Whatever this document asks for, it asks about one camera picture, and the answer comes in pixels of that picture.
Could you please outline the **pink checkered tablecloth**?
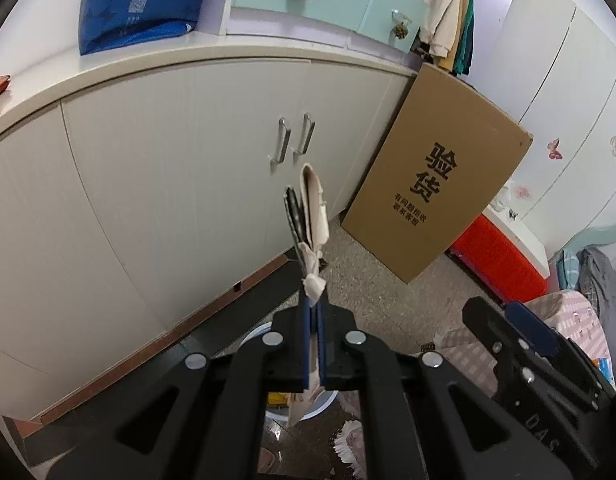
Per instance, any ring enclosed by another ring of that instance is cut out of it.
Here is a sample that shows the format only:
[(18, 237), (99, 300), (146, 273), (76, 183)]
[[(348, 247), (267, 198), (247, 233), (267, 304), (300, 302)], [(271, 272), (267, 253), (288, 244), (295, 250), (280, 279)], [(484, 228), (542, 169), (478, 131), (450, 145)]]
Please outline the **pink checkered tablecloth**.
[[(555, 358), (556, 337), (562, 336), (585, 353), (611, 386), (616, 385), (611, 351), (602, 323), (588, 299), (580, 292), (562, 290), (551, 292), (526, 304), (512, 302), (500, 313), (534, 347), (541, 358)], [(467, 327), (439, 330), (433, 344), (437, 352), (487, 396), (496, 393), (496, 360)]]

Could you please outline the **grey folded blanket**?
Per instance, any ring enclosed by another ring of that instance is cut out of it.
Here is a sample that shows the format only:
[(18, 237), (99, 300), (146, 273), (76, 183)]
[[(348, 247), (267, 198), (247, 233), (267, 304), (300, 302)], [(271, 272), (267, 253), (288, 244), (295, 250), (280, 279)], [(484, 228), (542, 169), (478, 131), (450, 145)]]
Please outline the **grey folded blanket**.
[(596, 247), (579, 253), (578, 286), (599, 315), (608, 348), (616, 360), (616, 271), (604, 252)]

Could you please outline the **red white storage box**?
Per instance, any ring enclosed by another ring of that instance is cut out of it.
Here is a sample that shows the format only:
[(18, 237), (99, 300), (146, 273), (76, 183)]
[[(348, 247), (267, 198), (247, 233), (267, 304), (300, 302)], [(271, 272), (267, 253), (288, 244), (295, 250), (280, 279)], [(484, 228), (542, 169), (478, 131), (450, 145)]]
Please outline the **red white storage box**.
[(547, 280), (484, 214), (453, 242), (448, 254), (468, 268), (499, 304), (543, 296)]

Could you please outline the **large cardboard box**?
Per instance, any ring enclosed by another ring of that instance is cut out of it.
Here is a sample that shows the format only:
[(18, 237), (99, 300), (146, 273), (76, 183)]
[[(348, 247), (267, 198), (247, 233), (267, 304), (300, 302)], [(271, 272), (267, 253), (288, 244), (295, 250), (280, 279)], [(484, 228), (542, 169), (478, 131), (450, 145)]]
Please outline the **large cardboard box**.
[(504, 110), (425, 64), (343, 227), (410, 283), (487, 208), (530, 145)]

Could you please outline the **cream base cabinet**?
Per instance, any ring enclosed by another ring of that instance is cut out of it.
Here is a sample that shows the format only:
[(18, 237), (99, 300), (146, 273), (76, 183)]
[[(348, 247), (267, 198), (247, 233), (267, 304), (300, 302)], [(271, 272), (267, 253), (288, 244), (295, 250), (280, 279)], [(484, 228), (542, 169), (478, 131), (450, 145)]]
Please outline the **cream base cabinet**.
[(303, 164), (331, 214), (413, 70), (279, 38), (192, 34), (81, 55), (0, 96), (0, 415), (60, 415), (291, 246)]

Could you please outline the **hanging clothes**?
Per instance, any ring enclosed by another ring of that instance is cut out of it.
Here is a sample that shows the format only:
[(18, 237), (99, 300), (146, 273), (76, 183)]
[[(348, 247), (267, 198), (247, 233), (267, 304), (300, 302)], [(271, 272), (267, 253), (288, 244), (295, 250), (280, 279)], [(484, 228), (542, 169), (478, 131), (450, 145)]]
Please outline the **hanging clothes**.
[(427, 45), (434, 63), (448, 73), (453, 71), (457, 57), (468, 1), (426, 0), (428, 10), (419, 39)]

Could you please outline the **blue shopping bag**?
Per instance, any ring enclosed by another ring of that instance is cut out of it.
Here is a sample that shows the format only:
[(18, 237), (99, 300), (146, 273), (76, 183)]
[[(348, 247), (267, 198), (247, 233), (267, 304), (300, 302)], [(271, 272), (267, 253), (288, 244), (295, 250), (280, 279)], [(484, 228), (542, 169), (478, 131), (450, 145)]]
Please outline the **blue shopping bag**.
[(183, 36), (195, 29), (203, 0), (81, 0), (83, 55)]

